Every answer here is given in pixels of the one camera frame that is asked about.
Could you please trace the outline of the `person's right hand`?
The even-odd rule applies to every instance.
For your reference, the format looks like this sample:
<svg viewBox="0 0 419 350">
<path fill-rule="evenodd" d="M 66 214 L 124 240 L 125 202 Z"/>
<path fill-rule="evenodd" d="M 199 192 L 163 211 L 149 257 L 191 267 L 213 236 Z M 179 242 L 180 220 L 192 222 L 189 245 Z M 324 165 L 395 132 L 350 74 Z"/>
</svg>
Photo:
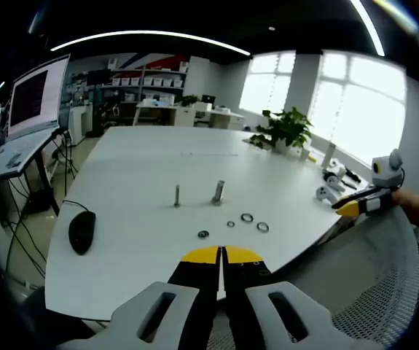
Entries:
<svg viewBox="0 0 419 350">
<path fill-rule="evenodd" d="M 391 193 L 393 204 L 401 206 L 402 208 L 408 208 L 412 205 L 413 195 L 410 191 L 399 188 Z"/>
</svg>

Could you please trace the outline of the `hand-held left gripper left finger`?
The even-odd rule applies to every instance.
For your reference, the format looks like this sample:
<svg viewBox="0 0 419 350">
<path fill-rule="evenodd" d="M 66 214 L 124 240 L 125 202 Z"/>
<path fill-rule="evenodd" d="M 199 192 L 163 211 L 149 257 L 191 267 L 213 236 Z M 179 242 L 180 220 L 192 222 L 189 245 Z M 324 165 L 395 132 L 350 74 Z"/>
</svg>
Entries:
<svg viewBox="0 0 419 350">
<path fill-rule="evenodd" d="M 59 349 L 205 349 L 218 290 L 219 247 L 193 250 L 167 282 L 150 284 L 118 307 L 105 330 Z"/>
</svg>

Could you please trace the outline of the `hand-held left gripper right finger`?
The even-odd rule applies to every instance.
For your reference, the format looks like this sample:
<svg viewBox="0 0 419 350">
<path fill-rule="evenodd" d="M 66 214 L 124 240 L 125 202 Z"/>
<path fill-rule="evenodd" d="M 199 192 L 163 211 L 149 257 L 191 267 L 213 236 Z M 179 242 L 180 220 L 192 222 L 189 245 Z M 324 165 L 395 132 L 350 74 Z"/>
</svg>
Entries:
<svg viewBox="0 0 419 350">
<path fill-rule="evenodd" d="M 287 281 L 276 281 L 257 253 L 222 247 L 224 291 L 237 349 L 376 349 L 338 330 L 328 309 Z"/>
</svg>

